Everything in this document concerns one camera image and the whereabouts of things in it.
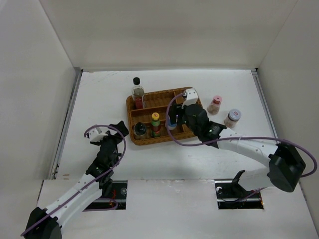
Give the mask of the blue-label silver-lid shaker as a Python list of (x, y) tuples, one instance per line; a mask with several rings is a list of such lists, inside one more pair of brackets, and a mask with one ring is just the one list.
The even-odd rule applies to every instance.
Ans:
[(168, 130), (174, 130), (177, 127), (176, 123), (171, 123), (170, 120), (166, 123)]

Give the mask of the small black-cap spice jar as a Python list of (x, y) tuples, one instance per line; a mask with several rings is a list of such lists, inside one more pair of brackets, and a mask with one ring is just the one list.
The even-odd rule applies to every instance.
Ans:
[(134, 125), (134, 139), (135, 140), (144, 140), (147, 138), (147, 127), (144, 123), (138, 122)]

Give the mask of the pink-cap spice shaker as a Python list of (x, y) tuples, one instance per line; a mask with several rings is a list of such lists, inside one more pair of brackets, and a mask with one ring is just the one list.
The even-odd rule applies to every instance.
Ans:
[(220, 110), (221, 102), (222, 102), (221, 96), (219, 95), (214, 96), (211, 103), (207, 107), (207, 111), (212, 115), (218, 114)]

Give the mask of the green sauce bottle yellow cap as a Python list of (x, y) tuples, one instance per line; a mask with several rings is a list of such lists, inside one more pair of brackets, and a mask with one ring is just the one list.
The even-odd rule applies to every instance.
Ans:
[(159, 113), (152, 114), (152, 121), (151, 121), (151, 136), (152, 137), (160, 137), (160, 115)]

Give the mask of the tall glass red-label bottle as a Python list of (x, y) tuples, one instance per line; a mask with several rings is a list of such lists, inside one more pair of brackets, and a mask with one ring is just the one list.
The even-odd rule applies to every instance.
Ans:
[(145, 106), (145, 92), (143, 87), (140, 85), (140, 78), (133, 78), (132, 98), (137, 110), (144, 109)]

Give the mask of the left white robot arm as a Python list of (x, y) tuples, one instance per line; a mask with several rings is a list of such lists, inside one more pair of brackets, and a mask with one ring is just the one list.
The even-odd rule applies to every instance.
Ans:
[(21, 234), (25, 239), (60, 239), (66, 224), (77, 214), (85, 210), (98, 198), (108, 198), (112, 192), (112, 175), (114, 168), (123, 159), (118, 144), (126, 144), (125, 137), (129, 130), (123, 121), (110, 124), (103, 132), (102, 124), (89, 127), (84, 137), (90, 144), (99, 147), (92, 164), (78, 180), (59, 199), (45, 208), (36, 207), (29, 216), (26, 229)]

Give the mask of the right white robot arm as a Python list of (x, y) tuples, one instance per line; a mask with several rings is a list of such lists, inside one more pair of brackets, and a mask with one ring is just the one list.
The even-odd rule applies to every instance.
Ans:
[(236, 174), (231, 191), (237, 197), (266, 187), (293, 192), (306, 167), (293, 145), (276, 139), (255, 139), (237, 134), (211, 121), (198, 104), (173, 104), (168, 115), (171, 123), (185, 124), (205, 145), (236, 152), (263, 165), (263, 168), (254, 171), (240, 170)]

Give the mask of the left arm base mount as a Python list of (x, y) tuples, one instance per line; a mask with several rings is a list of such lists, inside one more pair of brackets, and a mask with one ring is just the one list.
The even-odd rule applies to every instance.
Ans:
[(103, 193), (100, 198), (87, 206), (84, 212), (125, 210), (127, 194), (127, 181), (113, 181), (111, 188), (108, 190), (108, 194)]

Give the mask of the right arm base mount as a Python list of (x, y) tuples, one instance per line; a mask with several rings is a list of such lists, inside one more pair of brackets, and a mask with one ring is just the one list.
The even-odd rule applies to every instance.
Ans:
[(244, 172), (239, 171), (233, 179), (214, 181), (217, 206), (220, 210), (264, 209), (261, 189), (246, 191), (239, 185)]

